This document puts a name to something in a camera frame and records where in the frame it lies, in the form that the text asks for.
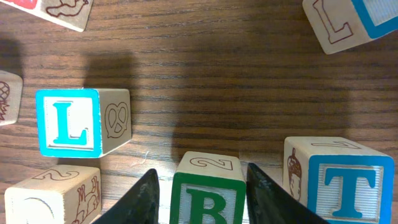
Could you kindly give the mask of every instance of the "carved number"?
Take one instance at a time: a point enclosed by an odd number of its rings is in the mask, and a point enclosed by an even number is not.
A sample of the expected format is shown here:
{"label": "carved number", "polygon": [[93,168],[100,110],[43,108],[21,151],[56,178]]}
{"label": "carved number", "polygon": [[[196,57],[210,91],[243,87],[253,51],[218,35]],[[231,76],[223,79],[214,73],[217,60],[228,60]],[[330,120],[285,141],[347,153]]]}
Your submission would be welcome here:
{"label": "carved number", "polygon": [[79,172],[77,172],[77,171],[68,171],[64,175],[62,175],[59,171],[50,169],[50,170],[47,170],[47,171],[33,177],[32,179],[44,180],[48,177],[52,180],[70,180],[70,179],[77,177],[78,175],[79,175]]}
{"label": "carved number", "polygon": [[210,165],[213,165],[213,166],[221,168],[221,169],[233,170],[232,161],[225,160],[225,159],[219,159],[218,161],[215,161],[215,160],[209,159],[209,158],[197,157],[197,158],[191,159],[189,162],[192,165],[200,166],[200,167],[206,167],[207,164],[210,164]]}
{"label": "carved number", "polygon": [[341,40],[347,39],[348,37],[354,35],[348,22],[345,22],[342,28],[338,30],[335,29],[335,27],[331,23],[328,14],[326,13],[324,2],[325,0],[316,0],[312,4],[312,6],[315,8],[315,10],[317,10],[319,16],[321,17],[322,23],[325,26],[326,31],[328,32],[329,43],[335,44]]}
{"label": "carved number", "polygon": [[335,141],[333,143],[311,143],[312,146],[326,146],[326,147],[343,147],[347,149],[361,149],[358,146],[355,146],[348,142],[338,142]]}

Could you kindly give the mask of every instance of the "red painted surface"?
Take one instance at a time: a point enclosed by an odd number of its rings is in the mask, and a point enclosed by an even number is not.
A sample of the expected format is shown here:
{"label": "red painted surface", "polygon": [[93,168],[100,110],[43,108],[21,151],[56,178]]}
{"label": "red painted surface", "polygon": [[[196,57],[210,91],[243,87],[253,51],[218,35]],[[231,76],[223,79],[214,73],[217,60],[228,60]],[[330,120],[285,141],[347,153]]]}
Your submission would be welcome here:
{"label": "red painted surface", "polygon": [[34,9],[37,4],[37,0],[6,0],[8,2],[13,2],[14,4],[24,7],[26,9]]}

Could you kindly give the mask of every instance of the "wood grain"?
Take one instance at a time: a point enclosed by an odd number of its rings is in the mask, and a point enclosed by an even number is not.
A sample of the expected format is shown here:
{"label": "wood grain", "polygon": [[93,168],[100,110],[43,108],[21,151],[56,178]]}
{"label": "wood grain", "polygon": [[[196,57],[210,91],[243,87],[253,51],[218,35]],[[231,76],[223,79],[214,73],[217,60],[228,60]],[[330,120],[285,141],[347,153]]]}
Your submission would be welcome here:
{"label": "wood grain", "polygon": [[[0,69],[24,89],[18,122],[0,128],[1,193],[55,164],[96,166],[105,212],[156,168],[168,223],[186,151],[239,156],[279,182],[287,136],[342,136],[396,160],[397,38],[325,55],[293,0],[95,0],[83,33],[2,4]],[[132,141],[98,160],[42,157],[35,92],[81,87],[130,90]]]}

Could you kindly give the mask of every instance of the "toy block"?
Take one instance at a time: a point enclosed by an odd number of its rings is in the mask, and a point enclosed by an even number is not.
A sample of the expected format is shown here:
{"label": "toy block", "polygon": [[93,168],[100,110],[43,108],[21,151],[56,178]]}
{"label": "toy block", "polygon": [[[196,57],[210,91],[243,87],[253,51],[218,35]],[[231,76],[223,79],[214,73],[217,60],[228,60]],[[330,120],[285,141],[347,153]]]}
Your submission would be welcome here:
{"label": "toy block", "polygon": [[173,178],[170,224],[242,224],[245,194],[238,158],[187,152]]}
{"label": "toy block", "polygon": [[398,29],[396,0],[304,0],[303,8],[326,54]]}
{"label": "toy block", "polygon": [[248,211],[250,223],[328,224],[291,197],[257,165],[248,165]]}
{"label": "toy block", "polygon": [[21,95],[22,78],[0,71],[0,126],[17,122]]}
{"label": "toy block", "polygon": [[156,170],[150,169],[93,224],[159,224],[159,197],[159,179]]}
{"label": "toy block", "polygon": [[43,156],[98,158],[131,140],[128,90],[39,90],[36,110]]}
{"label": "toy block", "polygon": [[94,167],[58,165],[6,190],[8,224],[89,224],[101,211],[101,176]]}
{"label": "toy block", "polygon": [[284,189],[330,223],[390,223],[394,160],[339,137],[288,137]]}
{"label": "toy block", "polygon": [[93,0],[0,0],[58,25],[83,32]]}

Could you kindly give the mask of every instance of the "wooden block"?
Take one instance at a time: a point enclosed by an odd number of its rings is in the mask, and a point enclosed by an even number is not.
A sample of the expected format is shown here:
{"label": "wooden block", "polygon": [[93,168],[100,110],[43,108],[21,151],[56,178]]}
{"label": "wooden block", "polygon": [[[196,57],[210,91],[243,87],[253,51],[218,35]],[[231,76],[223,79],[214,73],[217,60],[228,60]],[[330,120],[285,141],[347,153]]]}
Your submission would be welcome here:
{"label": "wooden block", "polygon": [[303,8],[326,54],[398,29],[396,0],[304,0]]}
{"label": "wooden block", "polygon": [[22,78],[0,71],[0,126],[17,122],[21,95]]}
{"label": "wooden block", "polygon": [[187,152],[173,178],[170,224],[241,224],[245,194],[238,158]]}
{"label": "wooden block", "polygon": [[43,156],[98,158],[131,140],[129,90],[39,90],[36,110]]}
{"label": "wooden block", "polygon": [[394,160],[339,137],[288,137],[283,187],[332,223],[390,223]]}
{"label": "wooden block", "polygon": [[83,32],[87,25],[93,0],[0,0],[10,6]]}
{"label": "wooden block", "polygon": [[94,167],[58,165],[6,190],[8,224],[89,224],[101,211]]}

